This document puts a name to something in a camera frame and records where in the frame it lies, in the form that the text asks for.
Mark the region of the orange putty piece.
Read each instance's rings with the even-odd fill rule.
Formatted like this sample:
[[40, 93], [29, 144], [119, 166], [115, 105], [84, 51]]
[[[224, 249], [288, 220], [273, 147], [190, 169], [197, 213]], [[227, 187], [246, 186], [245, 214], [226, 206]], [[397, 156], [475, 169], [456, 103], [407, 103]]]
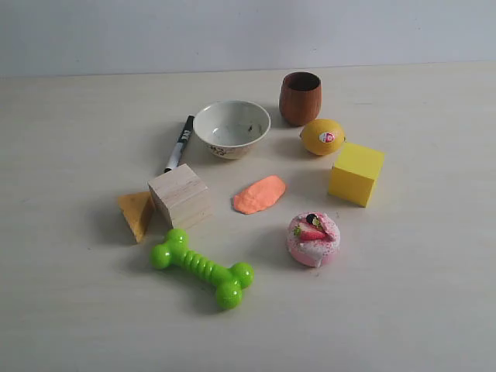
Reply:
[[261, 179], [232, 199], [233, 208], [245, 215], [261, 212], [274, 205], [285, 193], [286, 184], [277, 175]]

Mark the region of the white ceramic bowl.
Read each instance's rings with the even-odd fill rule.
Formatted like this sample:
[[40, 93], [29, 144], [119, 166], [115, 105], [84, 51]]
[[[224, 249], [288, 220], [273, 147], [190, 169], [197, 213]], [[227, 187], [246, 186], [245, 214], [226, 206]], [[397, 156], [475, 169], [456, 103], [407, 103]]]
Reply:
[[193, 120], [196, 136], [213, 155], [238, 160], [270, 131], [271, 118], [262, 106], [246, 101], [215, 102]]

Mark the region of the light wooden cube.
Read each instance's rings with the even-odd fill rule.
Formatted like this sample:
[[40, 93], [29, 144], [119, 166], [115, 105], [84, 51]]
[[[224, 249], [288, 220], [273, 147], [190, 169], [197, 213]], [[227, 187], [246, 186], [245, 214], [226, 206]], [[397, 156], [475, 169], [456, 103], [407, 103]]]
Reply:
[[208, 187], [187, 164], [148, 181], [148, 187], [156, 209], [172, 228], [189, 229], [212, 215]]

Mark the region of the black and white marker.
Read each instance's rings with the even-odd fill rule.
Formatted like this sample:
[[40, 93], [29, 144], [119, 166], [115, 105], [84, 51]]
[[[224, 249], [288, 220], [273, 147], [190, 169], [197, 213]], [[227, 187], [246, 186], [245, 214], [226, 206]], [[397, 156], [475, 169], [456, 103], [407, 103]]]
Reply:
[[184, 149], [187, 146], [189, 139], [191, 138], [191, 134], [193, 133], [194, 119], [195, 117], [193, 115], [188, 116], [181, 130], [181, 134], [178, 137], [177, 142], [175, 143], [172, 153], [168, 159], [167, 165], [164, 168], [164, 173], [172, 171], [178, 166], [182, 158]]

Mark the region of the pink strawberry cake squishy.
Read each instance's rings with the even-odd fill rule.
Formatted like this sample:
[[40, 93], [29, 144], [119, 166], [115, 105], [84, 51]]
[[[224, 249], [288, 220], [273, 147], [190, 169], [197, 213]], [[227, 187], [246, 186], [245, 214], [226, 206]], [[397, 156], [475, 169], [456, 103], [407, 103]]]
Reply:
[[286, 241], [288, 252], [300, 264], [321, 267], [339, 251], [340, 231], [327, 214], [306, 212], [291, 220]]

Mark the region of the yellow lemon with sticker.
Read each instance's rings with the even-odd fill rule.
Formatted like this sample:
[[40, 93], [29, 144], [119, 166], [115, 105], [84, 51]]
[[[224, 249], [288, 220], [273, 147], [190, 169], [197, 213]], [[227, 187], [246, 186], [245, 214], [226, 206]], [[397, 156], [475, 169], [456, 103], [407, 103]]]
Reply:
[[342, 126], [332, 119], [315, 119], [303, 127], [300, 138], [304, 148], [317, 156], [335, 153], [345, 142]]

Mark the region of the green plastic bone toy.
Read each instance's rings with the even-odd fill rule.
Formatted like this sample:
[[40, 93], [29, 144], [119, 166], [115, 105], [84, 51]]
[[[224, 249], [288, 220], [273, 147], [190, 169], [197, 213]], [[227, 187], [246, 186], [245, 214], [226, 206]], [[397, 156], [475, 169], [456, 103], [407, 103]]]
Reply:
[[164, 241], [150, 252], [150, 262], [157, 270], [173, 265], [195, 275], [215, 288], [215, 299], [222, 309], [232, 309], [241, 304], [243, 290], [254, 279], [254, 270], [245, 262], [224, 267], [188, 246], [189, 236], [183, 229], [171, 229]]

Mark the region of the brown wooden cup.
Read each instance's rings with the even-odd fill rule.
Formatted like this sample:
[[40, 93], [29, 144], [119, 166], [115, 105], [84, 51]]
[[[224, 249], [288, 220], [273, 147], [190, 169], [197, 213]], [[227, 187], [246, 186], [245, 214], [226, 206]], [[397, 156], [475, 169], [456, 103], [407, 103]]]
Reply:
[[291, 126], [304, 126], [316, 119], [322, 104], [320, 78], [307, 71], [295, 71], [282, 81], [279, 110]]

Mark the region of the yellow foam cube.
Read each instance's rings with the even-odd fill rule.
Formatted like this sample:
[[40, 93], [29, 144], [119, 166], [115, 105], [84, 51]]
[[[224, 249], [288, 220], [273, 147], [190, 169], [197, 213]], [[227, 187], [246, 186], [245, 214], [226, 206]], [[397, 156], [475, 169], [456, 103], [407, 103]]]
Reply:
[[344, 143], [330, 171], [328, 193], [366, 207], [381, 174], [383, 152], [355, 143]]

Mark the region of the yellow cheese wedge toy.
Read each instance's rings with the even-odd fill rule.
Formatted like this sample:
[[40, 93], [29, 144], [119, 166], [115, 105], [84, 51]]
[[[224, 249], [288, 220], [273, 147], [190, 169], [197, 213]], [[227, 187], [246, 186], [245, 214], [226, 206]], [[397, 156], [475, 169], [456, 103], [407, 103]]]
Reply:
[[120, 195], [117, 204], [137, 243], [144, 236], [154, 213], [154, 204], [148, 191]]

